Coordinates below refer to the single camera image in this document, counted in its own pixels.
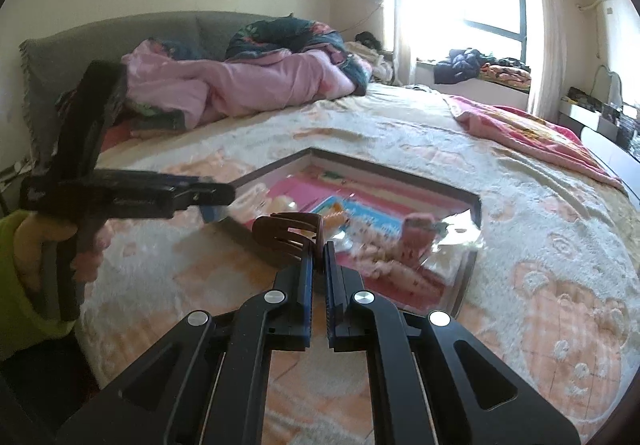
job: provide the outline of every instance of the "curtain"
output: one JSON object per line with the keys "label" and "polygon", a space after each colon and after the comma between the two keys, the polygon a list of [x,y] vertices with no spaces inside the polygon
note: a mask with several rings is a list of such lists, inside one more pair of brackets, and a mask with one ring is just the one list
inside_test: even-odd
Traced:
{"label": "curtain", "polygon": [[527,65],[531,89],[527,111],[549,121],[558,118],[566,69],[563,0],[527,0]]}
{"label": "curtain", "polygon": [[396,72],[394,84],[404,86],[415,82],[415,57],[411,50],[409,0],[384,0],[385,38],[393,37],[393,60]]}

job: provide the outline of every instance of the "bed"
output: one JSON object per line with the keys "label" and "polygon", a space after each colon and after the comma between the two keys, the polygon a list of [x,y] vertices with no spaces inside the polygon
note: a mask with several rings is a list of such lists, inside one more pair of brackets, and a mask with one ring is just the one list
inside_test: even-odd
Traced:
{"label": "bed", "polygon": [[[41,114],[50,115],[47,101],[72,87],[85,59],[113,59],[127,51],[125,45],[132,48],[149,35],[171,35],[173,24],[183,20],[195,21],[193,32],[202,42],[206,36],[197,13],[179,14],[193,15],[135,16],[25,43],[32,127],[46,123]],[[255,16],[224,17],[231,30]],[[154,21],[166,26],[160,34],[148,33]],[[220,42],[226,31],[211,21],[216,37],[205,42]],[[107,32],[123,32],[123,24],[129,30],[120,44],[113,35],[105,40]],[[47,61],[71,46],[76,46],[72,63],[57,63],[65,68],[61,77]],[[108,53],[100,56],[104,47]],[[36,152],[46,152],[54,134],[34,132]],[[640,218],[618,190],[469,136],[440,93],[379,84],[370,85],[363,97],[227,118],[180,136],[129,140],[102,153],[98,166],[230,181],[308,147],[481,197],[486,247],[458,319],[566,415],[586,443],[640,365]],[[196,209],[167,221],[110,223],[115,237],[98,280],[86,289],[76,325],[101,386],[190,311],[231,311],[273,282],[275,269],[219,227],[203,224]],[[316,302],[319,313],[323,300]],[[313,331],[308,352],[274,354],[262,442],[373,443],[364,355],[330,351],[324,317],[314,318]]]}

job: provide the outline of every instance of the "sleeve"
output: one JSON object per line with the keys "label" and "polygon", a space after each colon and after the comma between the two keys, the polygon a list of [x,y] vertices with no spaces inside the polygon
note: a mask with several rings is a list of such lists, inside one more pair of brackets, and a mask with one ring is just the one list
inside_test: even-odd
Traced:
{"label": "sleeve", "polygon": [[0,220],[0,361],[44,340],[62,338],[74,324],[40,317],[15,273],[14,234],[28,215],[18,211]]}

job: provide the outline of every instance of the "pink towel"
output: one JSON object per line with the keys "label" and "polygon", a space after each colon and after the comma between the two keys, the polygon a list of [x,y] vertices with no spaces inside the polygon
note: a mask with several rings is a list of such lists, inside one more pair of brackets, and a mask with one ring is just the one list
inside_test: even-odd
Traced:
{"label": "pink towel", "polygon": [[507,106],[488,106],[463,97],[445,98],[454,118],[474,136],[487,138],[624,191],[570,130]]}

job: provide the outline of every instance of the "metal screw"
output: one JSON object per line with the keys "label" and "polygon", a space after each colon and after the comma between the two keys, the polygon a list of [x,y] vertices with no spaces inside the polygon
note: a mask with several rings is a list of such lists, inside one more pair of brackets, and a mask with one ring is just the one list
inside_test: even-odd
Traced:
{"label": "metal screw", "polygon": [[371,304],[375,298],[370,291],[359,291],[353,294],[353,300],[358,304]]}
{"label": "metal screw", "polygon": [[446,326],[451,322],[451,317],[444,311],[432,311],[429,315],[429,320],[434,326]]}
{"label": "metal screw", "polygon": [[284,294],[280,290],[270,290],[264,294],[264,300],[269,304],[279,304],[284,301]]}
{"label": "metal screw", "polygon": [[207,320],[209,320],[209,315],[204,311],[194,311],[187,317],[187,322],[192,326],[202,326]]}

